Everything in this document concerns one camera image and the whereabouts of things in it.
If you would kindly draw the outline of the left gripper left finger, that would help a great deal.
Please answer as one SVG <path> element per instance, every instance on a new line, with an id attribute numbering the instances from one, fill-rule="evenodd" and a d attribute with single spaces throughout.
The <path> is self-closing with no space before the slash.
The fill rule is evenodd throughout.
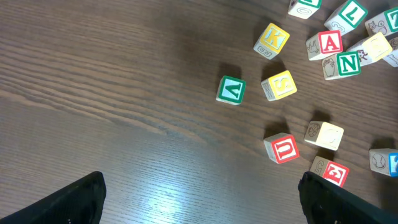
<path id="1" fill-rule="evenodd" d="M 103 174 L 95 171 L 2 218 L 1 224 L 98 224 L 105 198 Z"/>

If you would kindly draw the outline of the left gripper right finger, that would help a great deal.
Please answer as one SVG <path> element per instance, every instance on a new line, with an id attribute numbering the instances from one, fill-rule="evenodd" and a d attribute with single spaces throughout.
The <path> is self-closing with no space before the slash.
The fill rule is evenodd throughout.
<path id="1" fill-rule="evenodd" d="M 303 174 L 298 191 L 303 214 L 311 224 L 397 223 L 395 215 L 310 171 Z"/>

